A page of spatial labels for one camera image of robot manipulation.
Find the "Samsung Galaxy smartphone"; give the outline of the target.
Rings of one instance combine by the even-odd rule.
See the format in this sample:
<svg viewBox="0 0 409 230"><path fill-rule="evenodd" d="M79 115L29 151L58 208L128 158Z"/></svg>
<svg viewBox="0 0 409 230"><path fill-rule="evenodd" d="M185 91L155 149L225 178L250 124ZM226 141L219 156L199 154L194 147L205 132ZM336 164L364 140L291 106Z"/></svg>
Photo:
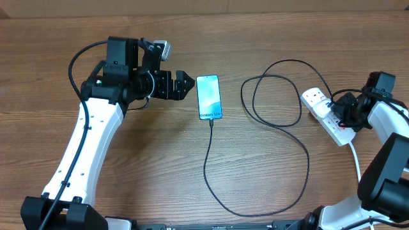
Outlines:
<svg viewBox="0 0 409 230"><path fill-rule="evenodd" d="M200 120L222 118L219 77L217 75L198 76L197 101Z"/></svg>

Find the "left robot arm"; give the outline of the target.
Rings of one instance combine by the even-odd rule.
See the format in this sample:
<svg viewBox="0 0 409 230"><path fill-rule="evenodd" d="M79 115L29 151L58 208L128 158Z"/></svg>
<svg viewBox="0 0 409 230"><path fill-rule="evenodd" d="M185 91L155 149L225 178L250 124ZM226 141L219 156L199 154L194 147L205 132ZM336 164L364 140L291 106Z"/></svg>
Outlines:
<svg viewBox="0 0 409 230"><path fill-rule="evenodd" d="M26 229L135 229L134 220L96 211L98 177L114 134L130 104L151 98L183 100L194 87L184 71L164 71L171 44L111 36L107 54L74 91L79 113L71 139L40 197L26 197L20 216Z"/></svg>

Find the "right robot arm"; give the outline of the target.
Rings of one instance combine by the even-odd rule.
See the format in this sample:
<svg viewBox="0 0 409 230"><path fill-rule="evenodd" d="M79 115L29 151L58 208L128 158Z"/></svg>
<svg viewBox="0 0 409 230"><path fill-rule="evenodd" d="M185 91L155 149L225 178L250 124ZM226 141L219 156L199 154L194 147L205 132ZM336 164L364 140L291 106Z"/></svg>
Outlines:
<svg viewBox="0 0 409 230"><path fill-rule="evenodd" d="M350 145L362 128L373 129L382 147L359 177L357 194L332 206L320 206L293 229L362 229L375 224L408 227L408 107L394 99L396 78L372 72L362 89L339 90L327 97L319 88L301 100L338 146Z"/></svg>

